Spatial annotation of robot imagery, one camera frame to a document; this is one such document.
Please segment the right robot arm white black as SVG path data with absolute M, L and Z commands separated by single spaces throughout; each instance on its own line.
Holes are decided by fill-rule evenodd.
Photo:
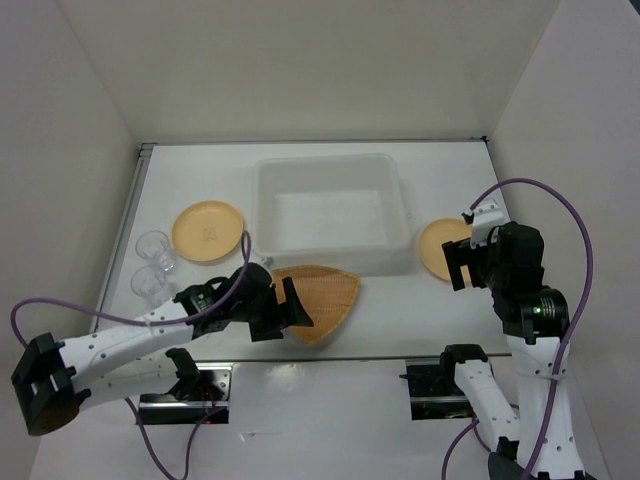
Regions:
M 516 370 L 513 407 L 480 346 L 449 345 L 440 358 L 439 384 L 464 393 L 482 429 L 490 478 L 589 478 L 574 437 L 561 348 L 569 310 L 563 294 L 543 282 L 541 234 L 509 222 L 491 228 L 481 246 L 464 239 L 444 243 L 443 252 L 454 289 L 464 288 L 466 267 L 473 286 L 490 290 Z

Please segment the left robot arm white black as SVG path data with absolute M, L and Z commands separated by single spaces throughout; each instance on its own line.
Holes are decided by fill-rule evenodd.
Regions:
M 270 273 L 247 263 L 177 293 L 161 306 L 98 333 L 57 340 L 33 338 L 11 375 L 31 436 L 56 431 L 79 413 L 113 400 L 145 394 L 188 399 L 207 388 L 186 344 L 245 323 L 252 341 L 282 338 L 288 327 L 310 328 L 294 282 L 276 296 Z

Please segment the left beige plastic plate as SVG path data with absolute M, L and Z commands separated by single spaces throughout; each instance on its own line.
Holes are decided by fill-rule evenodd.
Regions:
M 244 217 L 232 205 L 207 200 L 187 207 L 175 219 L 171 240 L 176 252 L 196 263 L 220 260 L 239 244 Z

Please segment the beige bear plate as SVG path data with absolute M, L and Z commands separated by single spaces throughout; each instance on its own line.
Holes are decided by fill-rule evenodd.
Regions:
M 418 251 L 426 269 L 440 280 L 451 282 L 442 245 L 464 240 L 471 235 L 471 227 L 463 220 L 444 218 L 424 227 L 418 240 Z

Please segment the triangular woven bamboo tray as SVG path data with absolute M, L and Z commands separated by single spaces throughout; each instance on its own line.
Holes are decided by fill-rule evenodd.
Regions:
M 283 280 L 293 281 L 300 302 L 313 327 L 290 327 L 294 337 L 306 345 L 329 339 L 350 315 L 358 298 L 361 279 L 339 269 L 302 265 L 272 271 L 276 296 L 284 301 Z

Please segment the clear glass cup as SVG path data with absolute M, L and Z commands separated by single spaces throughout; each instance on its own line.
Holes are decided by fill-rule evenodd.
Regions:
M 168 236 L 162 231 L 153 230 L 142 234 L 136 241 L 135 251 L 140 258 L 164 272 L 175 267 L 176 253 Z
M 165 271 L 153 265 L 138 269 L 132 276 L 130 286 L 135 295 L 152 307 L 164 304 L 175 295 Z

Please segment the near clear glass cup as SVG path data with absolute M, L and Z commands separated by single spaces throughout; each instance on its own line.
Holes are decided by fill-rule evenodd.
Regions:
M 132 276 L 130 286 L 135 295 L 152 307 L 164 304 L 175 295 L 165 271 L 153 265 L 138 269 Z

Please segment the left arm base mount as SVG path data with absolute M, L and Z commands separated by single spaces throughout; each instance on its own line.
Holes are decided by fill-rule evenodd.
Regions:
M 144 425 L 195 425 L 206 415 L 206 424 L 227 424 L 233 364 L 197 362 L 200 383 L 188 395 L 144 394 L 137 411 Z

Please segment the clear plastic bin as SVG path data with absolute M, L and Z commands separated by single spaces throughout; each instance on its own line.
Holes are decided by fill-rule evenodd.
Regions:
M 274 267 L 402 274 L 412 233 L 397 164 L 385 154 L 279 158 L 252 173 L 249 232 Z

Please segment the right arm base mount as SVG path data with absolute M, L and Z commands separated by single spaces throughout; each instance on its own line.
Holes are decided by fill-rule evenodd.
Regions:
M 400 378 L 406 382 L 413 421 L 473 416 L 468 399 L 447 377 L 438 359 L 410 359 L 405 365 Z

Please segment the far clear glass cup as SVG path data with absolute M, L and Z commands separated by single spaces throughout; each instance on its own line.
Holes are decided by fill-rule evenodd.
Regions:
M 168 236 L 162 231 L 153 230 L 142 234 L 136 241 L 135 251 L 140 258 L 164 272 L 175 267 L 176 253 Z

